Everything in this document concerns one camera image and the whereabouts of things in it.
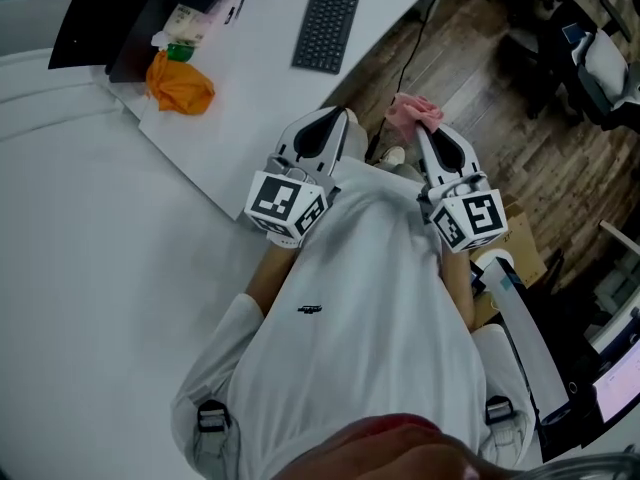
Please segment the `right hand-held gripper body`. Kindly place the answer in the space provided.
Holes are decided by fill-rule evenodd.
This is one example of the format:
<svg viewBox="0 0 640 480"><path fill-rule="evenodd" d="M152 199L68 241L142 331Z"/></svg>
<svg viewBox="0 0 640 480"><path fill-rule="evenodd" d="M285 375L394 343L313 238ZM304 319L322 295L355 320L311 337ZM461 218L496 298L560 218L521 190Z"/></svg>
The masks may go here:
<svg viewBox="0 0 640 480"><path fill-rule="evenodd" d="M425 185L418 203L424 222L453 253L487 245L508 230L500 192L482 171L439 187Z"/></svg>

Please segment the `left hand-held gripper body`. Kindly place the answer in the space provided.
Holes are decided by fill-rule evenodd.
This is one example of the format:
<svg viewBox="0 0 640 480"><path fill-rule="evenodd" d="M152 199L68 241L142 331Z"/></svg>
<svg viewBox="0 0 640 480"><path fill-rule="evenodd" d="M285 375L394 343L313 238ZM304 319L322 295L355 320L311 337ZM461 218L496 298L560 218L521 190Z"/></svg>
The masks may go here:
<svg viewBox="0 0 640 480"><path fill-rule="evenodd" d="M254 175L244 213L272 243L302 243L339 193L331 175L313 177L272 154Z"/></svg>

